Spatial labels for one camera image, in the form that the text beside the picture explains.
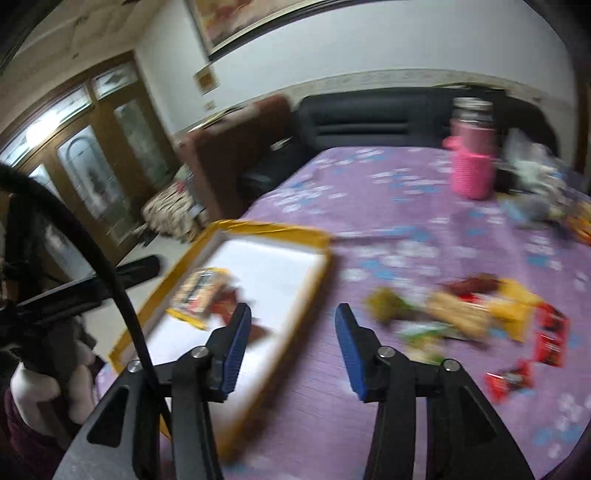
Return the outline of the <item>left hand white glove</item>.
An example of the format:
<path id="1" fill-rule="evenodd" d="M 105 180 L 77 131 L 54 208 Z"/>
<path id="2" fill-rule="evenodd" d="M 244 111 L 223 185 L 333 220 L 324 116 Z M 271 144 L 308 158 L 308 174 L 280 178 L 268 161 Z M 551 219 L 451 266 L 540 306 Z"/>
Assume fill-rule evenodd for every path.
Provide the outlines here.
<path id="1" fill-rule="evenodd" d="M 93 378 L 90 367 L 96 360 L 94 352 L 77 342 L 78 365 L 66 386 L 66 418 L 75 426 L 85 423 L 95 407 Z M 58 381 L 27 369 L 20 363 L 12 375 L 10 391 L 24 423 L 39 434 L 63 440 L 69 436 L 51 402 L 61 395 Z"/>

